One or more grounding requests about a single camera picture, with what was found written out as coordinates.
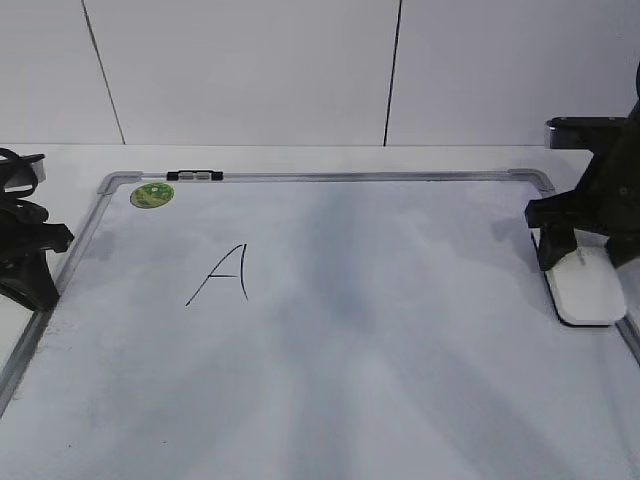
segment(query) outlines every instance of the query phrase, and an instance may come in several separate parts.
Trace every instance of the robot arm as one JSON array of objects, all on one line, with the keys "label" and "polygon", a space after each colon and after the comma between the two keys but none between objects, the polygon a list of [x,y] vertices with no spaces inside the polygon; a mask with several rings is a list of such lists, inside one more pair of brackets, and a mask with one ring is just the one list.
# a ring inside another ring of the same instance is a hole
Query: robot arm
[{"label": "robot arm", "polygon": [[0,157],[0,294],[30,310],[51,310],[59,295],[46,251],[66,252],[73,235],[64,225],[45,223],[47,210],[24,200],[38,186],[34,165],[44,155],[21,157],[0,148]]},{"label": "robot arm", "polygon": [[[640,97],[640,66],[636,89]],[[594,156],[574,190],[525,210],[529,227],[540,229],[540,268],[548,271],[576,250],[574,230],[609,237],[615,267],[640,256],[640,100],[626,119],[556,118],[547,126],[551,148],[586,148]]]}]

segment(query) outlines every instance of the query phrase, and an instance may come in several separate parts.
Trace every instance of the whiteboard frame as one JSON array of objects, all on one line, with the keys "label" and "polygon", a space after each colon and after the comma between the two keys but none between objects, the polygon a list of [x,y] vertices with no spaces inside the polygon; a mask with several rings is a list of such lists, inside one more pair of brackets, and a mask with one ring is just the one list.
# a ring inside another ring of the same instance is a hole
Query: whiteboard frame
[{"label": "whiteboard frame", "polygon": [[[91,242],[102,216],[107,210],[112,195],[122,185],[162,181],[176,182],[200,182],[202,180],[178,180],[168,181],[167,173],[143,173],[143,172],[114,172],[102,181],[97,191],[97,197],[89,210],[89,213],[80,229],[80,233],[64,260],[62,267],[55,275],[55,283],[63,294],[73,274],[84,256],[87,246]],[[452,182],[452,181],[511,181],[528,182],[532,184],[542,197],[555,194],[555,188],[547,175],[536,169],[509,169],[496,171],[477,172],[401,172],[401,173],[283,173],[283,174],[225,174],[223,180],[207,181],[212,185],[216,183],[257,183],[257,182],[385,182],[385,181],[420,181],[420,182]],[[16,342],[16,345],[0,372],[0,418],[4,414],[14,392],[33,357],[36,347],[47,328],[49,320],[55,310],[50,312],[34,313],[24,332]],[[616,324],[618,331],[624,338],[627,346],[640,365],[640,335],[634,322],[625,317]]]}]

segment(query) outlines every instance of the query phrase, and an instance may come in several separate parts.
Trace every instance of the white table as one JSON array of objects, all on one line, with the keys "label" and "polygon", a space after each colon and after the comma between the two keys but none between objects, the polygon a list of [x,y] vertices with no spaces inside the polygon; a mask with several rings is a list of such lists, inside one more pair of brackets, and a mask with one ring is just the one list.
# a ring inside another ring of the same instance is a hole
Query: white table
[{"label": "white table", "polygon": [[[114,171],[225,172],[460,171],[536,168],[558,191],[571,189],[591,155],[542,147],[174,147],[120,145],[6,145],[20,154],[44,153],[47,180],[30,199],[45,206],[50,222],[76,232],[102,178]],[[51,254],[52,271],[62,255]],[[0,297],[0,367],[30,312]]]}]

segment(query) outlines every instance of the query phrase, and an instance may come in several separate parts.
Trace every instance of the round sticker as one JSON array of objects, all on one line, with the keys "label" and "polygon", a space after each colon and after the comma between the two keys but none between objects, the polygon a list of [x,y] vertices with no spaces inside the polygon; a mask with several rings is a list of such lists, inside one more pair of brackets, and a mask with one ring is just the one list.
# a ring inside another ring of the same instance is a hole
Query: round sticker
[{"label": "round sticker", "polygon": [[158,208],[173,198],[173,188],[166,183],[147,183],[131,194],[131,204],[138,208]]}]

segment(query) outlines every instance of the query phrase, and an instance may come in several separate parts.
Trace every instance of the white wall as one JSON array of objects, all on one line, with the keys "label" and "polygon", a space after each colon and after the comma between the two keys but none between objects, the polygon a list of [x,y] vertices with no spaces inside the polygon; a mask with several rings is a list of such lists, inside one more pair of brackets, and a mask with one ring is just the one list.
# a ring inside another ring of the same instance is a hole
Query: white wall
[{"label": "white wall", "polygon": [[404,0],[390,145],[541,144],[635,101],[638,0]]},{"label": "white wall", "polygon": [[127,143],[382,143],[397,0],[87,7]]},{"label": "white wall", "polygon": [[0,5],[0,143],[118,143],[79,0]]},{"label": "white wall", "polygon": [[[86,0],[127,143],[381,145],[399,0]],[[81,0],[0,6],[0,144],[119,143]],[[640,0],[404,0],[389,145],[635,102]]]}]

